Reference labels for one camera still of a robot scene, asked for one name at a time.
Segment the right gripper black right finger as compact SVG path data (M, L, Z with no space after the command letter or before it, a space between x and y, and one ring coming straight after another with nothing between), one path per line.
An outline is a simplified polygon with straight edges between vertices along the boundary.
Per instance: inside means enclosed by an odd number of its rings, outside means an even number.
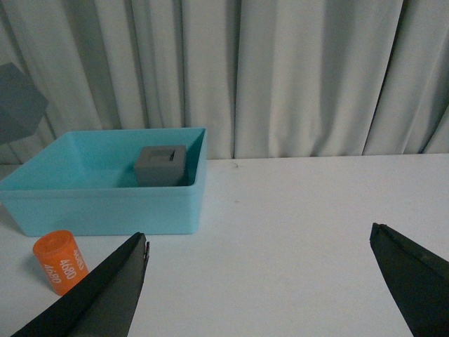
M448 261L391 227L373 223L370 247L414 336L448 335Z

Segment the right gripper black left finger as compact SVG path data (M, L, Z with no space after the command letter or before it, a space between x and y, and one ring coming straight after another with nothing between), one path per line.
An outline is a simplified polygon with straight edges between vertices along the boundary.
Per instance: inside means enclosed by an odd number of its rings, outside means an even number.
M14 336L127 336L148 261L149 242L137 232Z

